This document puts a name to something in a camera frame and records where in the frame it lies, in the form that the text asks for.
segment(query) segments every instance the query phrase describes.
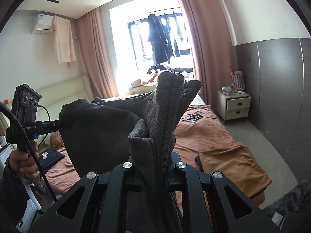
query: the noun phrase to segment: white sofa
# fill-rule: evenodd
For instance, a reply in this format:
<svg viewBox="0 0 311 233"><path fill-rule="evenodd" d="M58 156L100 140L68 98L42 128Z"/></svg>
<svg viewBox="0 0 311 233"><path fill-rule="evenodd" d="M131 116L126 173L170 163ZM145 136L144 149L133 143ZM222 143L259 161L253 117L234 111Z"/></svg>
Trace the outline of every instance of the white sofa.
<svg viewBox="0 0 311 233"><path fill-rule="evenodd" d="M60 82L42 89L34 90L42 96L42 99L39 100L39 105L47 108L51 120L57 120L59 118L59 113L62 109L62 106L65 104L72 103L81 98L88 99L89 101L94 100L90 82L86 75L68 81ZM7 107L11 109L12 103L7 104ZM36 120L49 120L48 115L43 108L38 108ZM3 116L1 113L0 124L2 124L4 129L10 126L10 120L7 119L7 117ZM51 134L49 134L44 141L46 145L49 145L50 135ZM36 140L37 143L40 143L43 138L44 135L40 136Z"/></svg>

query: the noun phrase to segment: air conditioner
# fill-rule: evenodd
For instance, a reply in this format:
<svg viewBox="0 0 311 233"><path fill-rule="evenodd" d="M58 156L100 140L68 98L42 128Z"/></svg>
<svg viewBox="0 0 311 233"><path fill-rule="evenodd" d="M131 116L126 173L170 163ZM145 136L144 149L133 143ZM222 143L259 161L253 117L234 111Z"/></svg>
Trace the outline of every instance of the air conditioner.
<svg viewBox="0 0 311 233"><path fill-rule="evenodd" d="M54 16L39 14L37 15L34 25L32 28L32 33L42 34L51 33L54 34Z"/></svg>

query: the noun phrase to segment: white wall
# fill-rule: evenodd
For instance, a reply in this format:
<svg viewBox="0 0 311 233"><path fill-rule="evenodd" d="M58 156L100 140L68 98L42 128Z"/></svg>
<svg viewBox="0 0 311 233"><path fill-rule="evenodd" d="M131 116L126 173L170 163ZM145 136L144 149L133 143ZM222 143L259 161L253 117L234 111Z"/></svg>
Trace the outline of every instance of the white wall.
<svg viewBox="0 0 311 233"><path fill-rule="evenodd" d="M12 100L15 88L26 83L34 90L86 74L80 45L73 40L77 65L57 65L53 34L32 34L38 11L17 10L0 34L0 101ZM71 20L73 36L77 22Z"/></svg>
<svg viewBox="0 0 311 233"><path fill-rule="evenodd" d="M224 0L237 45L310 34L286 0Z"/></svg>

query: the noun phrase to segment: metal screw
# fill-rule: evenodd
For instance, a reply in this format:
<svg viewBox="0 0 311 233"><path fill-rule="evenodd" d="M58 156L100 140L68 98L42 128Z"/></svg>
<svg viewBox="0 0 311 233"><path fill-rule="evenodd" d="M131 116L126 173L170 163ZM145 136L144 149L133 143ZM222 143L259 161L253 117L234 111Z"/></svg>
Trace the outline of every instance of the metal screw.
<svg viewBox="0 0 311 233"><path fill-rule="evenodd" d="M93 179L93 178L95 178L95 176L96 176L96 173L94 173L94 172L88 172L87 175L86 175L86 177L88 179Z"/></svg>
<svg viewBox="0 0 311 233"><path fill-rule="evenodd" d="M186 166L187 166L187 164L185 162L178 162L177 163L178 168L185 168Z"/></svg>
<svg viewBox="0 0 311 233"><path fill-rule="evenodd" d="M213 176L217 179L221 179L222 178L222 173L221 172L214 172Z"/></svg>
<svg viewBox="0 0 311 233"><path fill-rule="evenodd" d="M132 163L131 162L125 162L125 163L123 163L123 167L124 168L131 168L132 167Z"/></svg>

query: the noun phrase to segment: power strip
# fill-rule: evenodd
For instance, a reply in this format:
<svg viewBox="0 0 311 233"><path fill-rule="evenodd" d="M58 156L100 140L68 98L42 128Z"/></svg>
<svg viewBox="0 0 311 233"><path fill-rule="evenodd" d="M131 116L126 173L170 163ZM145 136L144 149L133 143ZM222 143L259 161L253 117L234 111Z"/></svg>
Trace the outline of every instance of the power strip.
<svg viewBox="0 0 311 233"><path fill-rule="evenodd" d="M243 92L243 91L238 91L238 90L235 90L236 93L239 93L239 94L242 94L242 95L245 95L246 93Z"/></svg>

